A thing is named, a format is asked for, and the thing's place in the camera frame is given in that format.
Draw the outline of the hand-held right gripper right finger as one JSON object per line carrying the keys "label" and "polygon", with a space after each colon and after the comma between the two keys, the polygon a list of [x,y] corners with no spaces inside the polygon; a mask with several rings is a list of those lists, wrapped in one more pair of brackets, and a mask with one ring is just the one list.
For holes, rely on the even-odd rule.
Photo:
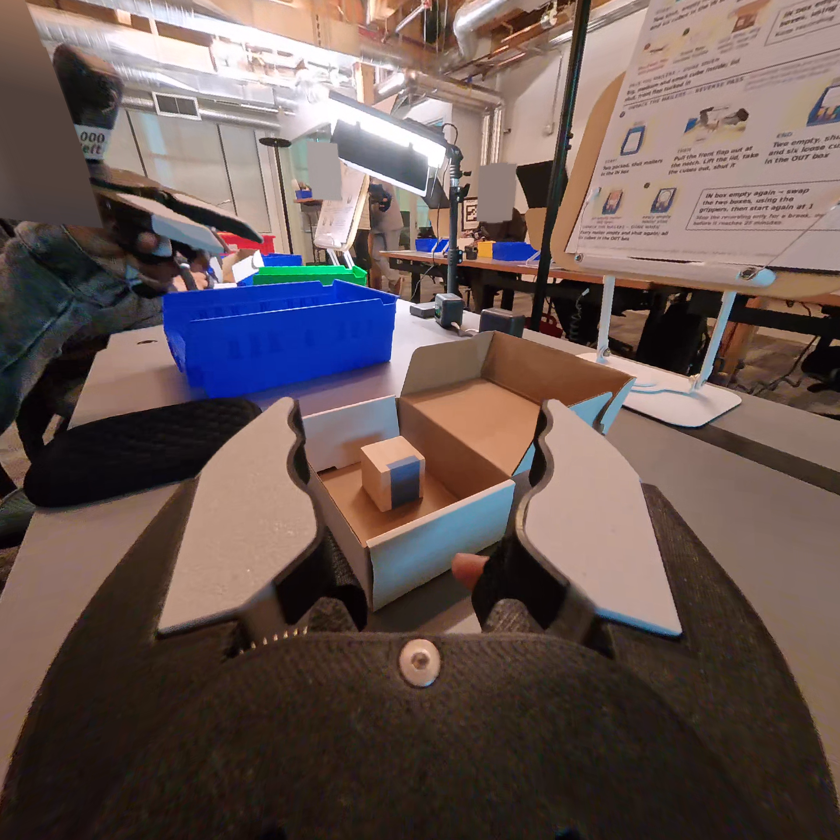
{"label": "hand-held right gripper right finger", "polygon": [[606,438],[559,401],[542,405],[542,477],[516,536],[560,584],[552,624],[583,638],[597,619],[661,637],[683,633],[641,479]]}

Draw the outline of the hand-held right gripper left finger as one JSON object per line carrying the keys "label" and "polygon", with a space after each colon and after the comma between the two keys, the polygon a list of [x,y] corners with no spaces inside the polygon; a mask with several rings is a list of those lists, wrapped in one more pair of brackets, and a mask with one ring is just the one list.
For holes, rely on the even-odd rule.
{"label": "hand-held right gripper left finger", "polygon": [[255,644],[291,624],[278,584],[319,542],[308,479],[295,457],[305,437],[283,397],[232,436],[196,478],[158,631],[171,636],[236,621]]}

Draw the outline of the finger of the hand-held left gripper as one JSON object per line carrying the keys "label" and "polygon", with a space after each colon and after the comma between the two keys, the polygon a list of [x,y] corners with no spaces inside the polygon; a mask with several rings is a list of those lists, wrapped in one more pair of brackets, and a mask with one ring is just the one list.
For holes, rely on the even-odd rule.
{"label": "finger of the hand-held left gripper", "polygon": [[98,187],[120,196],[142,198],[156,206],[166,207],[175,215],[212,228],[220,234],[237,236],[258,244],[264,242],[263,235],[235,213],[140,175],[100,175]]}
{"label": "finger of the hand-held left gripper", "polygon": [[177,213],[151,213],[152,232],[211,256],[227,253],[225,242],[204,225]]}

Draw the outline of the large natural wooden block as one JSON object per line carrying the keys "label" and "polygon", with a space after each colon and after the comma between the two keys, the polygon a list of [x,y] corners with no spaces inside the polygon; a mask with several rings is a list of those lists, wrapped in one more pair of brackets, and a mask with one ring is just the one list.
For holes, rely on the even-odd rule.
{"label": "large natural wooden block", "polygon": [[424,498],[426,460],[403,436],[365,445],[360,451],[362,487],[381,512]]}

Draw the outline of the person's left forearm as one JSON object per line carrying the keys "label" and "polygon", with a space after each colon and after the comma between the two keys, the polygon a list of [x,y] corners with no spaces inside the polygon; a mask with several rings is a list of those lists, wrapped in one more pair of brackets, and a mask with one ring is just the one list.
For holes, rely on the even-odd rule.
{"label": "person's left forearm", "polygon": [[68,345],[162,322],[162,299],[88,228],[20,222],[1,257],[1,431]]}

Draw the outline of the grey desk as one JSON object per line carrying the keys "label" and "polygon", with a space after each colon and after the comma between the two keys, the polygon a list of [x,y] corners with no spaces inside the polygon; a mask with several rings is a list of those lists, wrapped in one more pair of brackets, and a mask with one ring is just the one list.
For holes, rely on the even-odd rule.
{"label": "grey desk", "polygon": [[[307,416],[403,388],[414,351],[458,341],[397,302],[392,358],[358,371],[262,392],[295,396]],[[75,425],[193,396],[162,326],[121,332],[98,353]],[[757,397],[712,425],[683,430],[624,408],[607,435],[640,479],[659,488],[747,597],[810,708],[838,781],[838,422]],[[1,604],[2,787],[35,693],[102,582],[172,495],[166,486],[88,507],[35,514]],[[479,629],[447,572],[379,612],[384,632]]]}

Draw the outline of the small white cardboard box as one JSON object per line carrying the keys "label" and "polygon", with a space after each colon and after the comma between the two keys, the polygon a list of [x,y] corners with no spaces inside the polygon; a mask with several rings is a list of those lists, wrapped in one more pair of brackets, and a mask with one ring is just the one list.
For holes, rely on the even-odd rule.
{"label": "small white cardboard box", "polygon": [[239,248],[226,255],[221,261],[222,282],[236,285],[246,281],[264,265],[263,255],[258,249]]}

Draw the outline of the black floor lamp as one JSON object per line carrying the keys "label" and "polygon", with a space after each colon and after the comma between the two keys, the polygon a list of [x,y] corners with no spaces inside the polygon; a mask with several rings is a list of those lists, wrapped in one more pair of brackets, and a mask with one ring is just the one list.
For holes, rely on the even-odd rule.
{"label": "black floor lamp", "polygon": [[281,207],[281,215],[282,221],[285,226],[286,231],[286,239],[287,239],[287,251],[291,255],[295,255],[297,252],[295,251],[295,247],[293,244],[293,238],[291,235],[291,226],[290,226],[290,219],[289,219],[289,212],[288,212],[288,205],[287,205],[287,195],[286,195],[286,187],[285,187],[285,180],[284,174],[282,171],[282,162],[280,157],[280,150],[287,149],[291,146],[291,143],[288,140],[284,140],[277,136],[264,136],[259,139],[259,143],[267,149],[273,151],[275,163],[276,163],[276,174],[277,174],[277,183],[278,183],[278,194],[280,196],[280,207]]}

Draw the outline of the green plastic bin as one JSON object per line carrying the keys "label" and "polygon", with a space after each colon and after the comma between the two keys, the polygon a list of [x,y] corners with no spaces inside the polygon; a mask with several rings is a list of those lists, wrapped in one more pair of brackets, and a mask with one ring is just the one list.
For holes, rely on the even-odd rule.
{"label": "green plastic bin", "polygon": [[255,287],[307,281],[318,281],[323,286],[330,286],[336,280],[361,287],[368,285],[368,275],[363,268],[332,265],[262,266],[248,282]]}

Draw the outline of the black mesh wrist pad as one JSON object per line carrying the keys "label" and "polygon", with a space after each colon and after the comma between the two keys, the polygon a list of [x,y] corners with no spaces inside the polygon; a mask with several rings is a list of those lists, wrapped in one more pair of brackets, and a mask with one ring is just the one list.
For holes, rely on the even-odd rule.
{"label": "black mesh wrist pad", "polygon": [[37,507],[68,508],[188,480],[261,413],[242,397],[212,398],[73,427],[34,458],[23,490]]}

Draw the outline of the white sign board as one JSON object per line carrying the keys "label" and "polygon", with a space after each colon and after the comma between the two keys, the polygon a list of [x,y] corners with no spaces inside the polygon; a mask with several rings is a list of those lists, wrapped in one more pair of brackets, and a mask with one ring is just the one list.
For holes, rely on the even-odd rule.
{"label": "white sign board", "polygon": [[367,174],[341,164],[341,195],[322,201],[314,231],[315,248],[336,252],[351,249],[368,205],[369,184]]}

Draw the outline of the white stand base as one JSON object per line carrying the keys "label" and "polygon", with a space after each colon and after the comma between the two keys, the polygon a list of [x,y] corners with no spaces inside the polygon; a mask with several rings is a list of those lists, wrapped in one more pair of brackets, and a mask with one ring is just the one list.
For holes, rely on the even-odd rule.
{"label": "white stand base", "polygon": [[738,392],[709,384],[695,388],[692,378],[615,355],[601,363],[634,378],[623,405],[671,426],[697,428],[715,421],[742,402]]}

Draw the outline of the studio light panel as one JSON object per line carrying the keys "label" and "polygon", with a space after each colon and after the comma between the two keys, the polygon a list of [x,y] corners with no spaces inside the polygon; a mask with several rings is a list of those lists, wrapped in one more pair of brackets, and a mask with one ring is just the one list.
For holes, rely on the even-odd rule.
{"label": "studio light panel", "polygon": [[432,195],[430,184],[444,166],[450,186],[461,186],[463,154],[442,129],[394,118],[336,91],[328,101],[331,142],[346,165],[418,196]]}

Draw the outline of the large dark container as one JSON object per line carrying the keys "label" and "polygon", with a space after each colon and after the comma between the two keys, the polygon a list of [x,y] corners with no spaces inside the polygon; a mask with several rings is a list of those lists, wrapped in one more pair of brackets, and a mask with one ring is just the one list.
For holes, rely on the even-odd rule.
{"label": "large dark container", "polygon": [[526,318],[504,308],[485,308],[479,314],[479,333],[499,332],[521,338],[526,328]]}

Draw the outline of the long wooden table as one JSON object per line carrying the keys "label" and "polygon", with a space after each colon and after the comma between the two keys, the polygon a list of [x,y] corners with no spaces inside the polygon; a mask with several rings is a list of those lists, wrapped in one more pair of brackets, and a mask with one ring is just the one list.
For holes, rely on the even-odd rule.
{"label": "long wooden table", "polygon": [[[423,273],[428,275],[446,276],[447,257],[433,253],[417,252],[414,250],[387,250],[390,265],[412,277],[420,276]],[[489,306],[499,291],[520,292],[533,295],[536,289],[538,268],[526,262],[499,261],[494,259],[463,259],[458,265],[458,284],[470,290],[472,306],[475,311]],[[545,296],[555,298],[561,292],[568,291],[563,288],[563,282],[579,281],[584,284],[596,284],[600,286],[603,282],[601,274],[590,275],[579,271],[551,268],[549,270],[550,282]],[[618,276],[615,280],[616,287],[634,289],[637,291],[648,291],[654,287],[662,288],[689,288],[703,291],[722,292],[723,287],[709,284],[688,283],[686,281],[672,280],[666,278],[645,278]],[[819,306],[838,307],[839,294],[837,290],[825,291],[821,294],[805,294],[803,290],[782,291],[779,284],[768,290],[737,288],[740,295],[751,298],[766,298],[781,301],[795,301]]]}

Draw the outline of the black light stand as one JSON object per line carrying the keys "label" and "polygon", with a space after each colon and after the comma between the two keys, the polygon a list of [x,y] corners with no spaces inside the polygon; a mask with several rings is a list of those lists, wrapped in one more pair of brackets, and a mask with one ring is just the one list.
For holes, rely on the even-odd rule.
{"label": "black light stand", "polygon": [[461,261],[461,251],[458,246],[459,208],[469,191],[469,184],[464,182],[463,153],[457,145],[458,130],[451,122],[445,122],[442,129],[444,144],[448,159],[448,257],[446,291],[450,295],[460,298],[458,267]]}

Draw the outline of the black vertical pole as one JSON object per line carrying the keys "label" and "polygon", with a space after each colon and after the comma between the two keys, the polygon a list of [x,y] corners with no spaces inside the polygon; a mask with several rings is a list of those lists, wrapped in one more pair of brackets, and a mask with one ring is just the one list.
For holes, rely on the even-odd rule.
{"label": "black vertical pole", "polygon": [[549,180],[548,205],[543,223],[542,243],[539,255],[538,273],[534,281],[530,330],[539,333],[543,306],[548,290],[551,268],[551,237],[557,221],[560,205],[568,183],[566,164],[572,140],[574,105],[579,87],[581,66],[585,50],[587,27],[592,9],[591,1],[577,1],[574,11],[574,26],[570,42],[569,65],[566,71],[559,131],[555,144],[551,176]]}

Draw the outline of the instruction sign board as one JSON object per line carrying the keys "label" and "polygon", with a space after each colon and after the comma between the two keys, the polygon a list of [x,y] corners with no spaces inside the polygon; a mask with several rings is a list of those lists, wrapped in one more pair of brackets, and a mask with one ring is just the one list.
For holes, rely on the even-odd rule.
{"label": "instruction sign board", "polygon": [[837,1],[650,2],[591,112],[555,258],[590,275],[838,291]]}

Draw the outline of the wall air vent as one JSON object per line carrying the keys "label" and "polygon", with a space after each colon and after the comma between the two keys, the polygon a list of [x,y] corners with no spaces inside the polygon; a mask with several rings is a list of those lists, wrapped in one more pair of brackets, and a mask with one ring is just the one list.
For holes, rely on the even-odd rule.
{"label": "wall air vent", "polygon": [[203,119],[196,98],[153,91],[152,99],[159,116],[190,121]]}

